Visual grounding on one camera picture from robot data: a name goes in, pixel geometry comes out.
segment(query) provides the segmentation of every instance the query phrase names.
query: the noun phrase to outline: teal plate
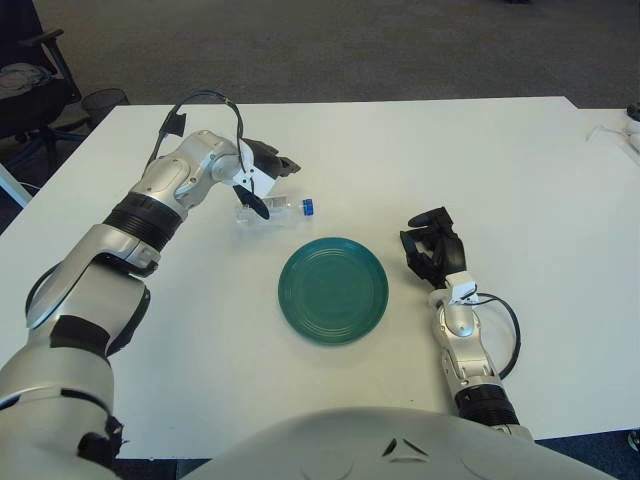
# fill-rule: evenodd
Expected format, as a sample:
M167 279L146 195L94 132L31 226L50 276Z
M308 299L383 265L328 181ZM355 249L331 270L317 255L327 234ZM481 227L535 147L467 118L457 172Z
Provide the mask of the teal plate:
M378 324L389 285L382 265L365 247L346 238L320 238L289 258L280 274L278 298L300 335L339 345Z

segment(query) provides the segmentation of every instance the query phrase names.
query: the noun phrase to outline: gray carpet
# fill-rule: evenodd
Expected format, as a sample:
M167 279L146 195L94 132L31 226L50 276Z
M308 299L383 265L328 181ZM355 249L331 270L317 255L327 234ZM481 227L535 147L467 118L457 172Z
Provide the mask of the gray carpet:
M87 94L175 103L198 87L238 103L565 95L579 107L640 100L637 0L36 0L63 28ZM81 115L77 105L64 120ZM16 151L0 141L0 160ZM60 144L61 159L73 145ZM16 172L46 180L35 155ZM18 212L0 192L0 232ZM541 442L621 479L640 478L624 433ZM127 479L175 478L198 462L121 461Z

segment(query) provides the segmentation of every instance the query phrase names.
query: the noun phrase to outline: black cable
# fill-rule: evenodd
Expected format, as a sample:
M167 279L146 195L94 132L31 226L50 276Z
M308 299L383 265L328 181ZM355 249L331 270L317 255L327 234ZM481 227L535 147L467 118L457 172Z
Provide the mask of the black cable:
M40 278L38 280L36 280L36 283L33 284L33 287L31 287L31 290L29 290L29 293L27 294L27 299L24 302L24 314L25 315L27 315L29 313L29 308L31 308L31 302L33 302L33 297L35 296L36 292L40 288L40 285L42 285L42 282L44 282L49 277L49 275L51 275L53 273L53 271L58 267L58 265L60 265L60 264L56 263L53 267L51 267L49 270L44 272L40 276Z
M507 362L507 365L498 374L500 376L500 379L504 380L505 378L507 378L507 375L511 373L511 370L513 370L513 367L516 366L516 362L518 361L518 357L520 356L520 345L522 343L521 334L520 334L520 323L518 322L518 317L516 316L516 312L513 311L513 308L511 308L511 305L509 305L507 302L502 300L500 297L497 297L496 295L492 295L490 293L478 293L478 296L483 298L488 298L489 300L484 300L482 302L476 302L476 303L466 303L465 305L478 306L478 305L486 305L487 303L490 303L490 302L500 302L500 304L507 310L507 312L509 312L509 316L511 317L511 322L513 323L513 329L516 332L516 343L513 347L513 351L511 352L511 358L509 359L509 362Z
M237 124L236 124L236 147L238 149L238 155L240 157L240 168L242 168L242 172L243 173L246 173L247 170L246 170L246 168L244 166L244 159L242 158L242 150L240 149L240 139L242 138L242 134L244 132L244 123L242 121L242 115L240 115L240 110L238 109L238 106L235 103L233 103L229 97L227 97L226 95L218 92L217 90L212 90L212 89L209 89L209 88L196 90L195 92L192 92L187 97L182 99L179 103L176 103L173 106L173 108L169 111L169 113L165 117L165 120L164 120L164 122L162 124L162 127L160 128L160 131L158 132L158 138L156 140L156 144L153 147L153 151L151 152L151 155L149 156L149 160L147 161L147 166L151 162L153 162L158 156L158 151L160 150L160 145L162 144L162 141L164 140L165 135L168 133L168 132L166 132L164 130L164 128L166 127L167 122L169 121L169 119L171 119L174 115L176 115L178 113L178 110L180 110L180 107L182 107L186 102L188 102L189 100L192 100L192 99L194 99L196 97L214 97L214 98L217 98L222 103L224 103L226 106L228 106L231 110L233 110L233 113L236 114L236 119L237 119ZM251 180L251 193L253 193L253 179Z

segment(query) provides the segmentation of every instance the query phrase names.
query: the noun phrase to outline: white table surface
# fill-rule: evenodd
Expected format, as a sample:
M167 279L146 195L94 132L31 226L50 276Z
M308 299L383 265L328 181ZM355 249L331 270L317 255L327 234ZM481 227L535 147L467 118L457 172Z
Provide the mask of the white table surface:
M310 196L295 228L242 230L235 195L214 187L147 280L151 307L112 357L123 457L215 457L255 431L319 409L381 405L453 412L429 325L429 286L398 232L445 205L481 291L515 308L520 360L505 381L536 438L640 423L640 169L564 98L241 106L248 138L302 166L275 193ZM0 236L0 362L24 344L33 281L102 221L137 181L166 106L118 107ZM187 106L187 132L233 138L223 106ZM165 141L166 152L179 139ZM286 323L277 281L323 236L367 246L390 296L381 323L343 347ZM480 311L504 365L508 320Z

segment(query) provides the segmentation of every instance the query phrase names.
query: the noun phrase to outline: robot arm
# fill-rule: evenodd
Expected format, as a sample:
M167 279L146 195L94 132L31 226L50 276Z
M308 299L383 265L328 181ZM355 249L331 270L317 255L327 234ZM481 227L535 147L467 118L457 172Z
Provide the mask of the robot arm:
M202 130L150 162L27 301L27 344L0 371L3 478L115 478L122 443L109 355L127 345L150 302L139 277L216 183L257 211L278 176L299 170L261 142Z
M460 417L531 439L507 398L500 374L482 345L477 284L466 270L462 241L452 230L444 207L409 221L400 232L409 267L436 288L429 302L436 308L433 332L442 350L442 369ZM422 244L426 252L420 252Z

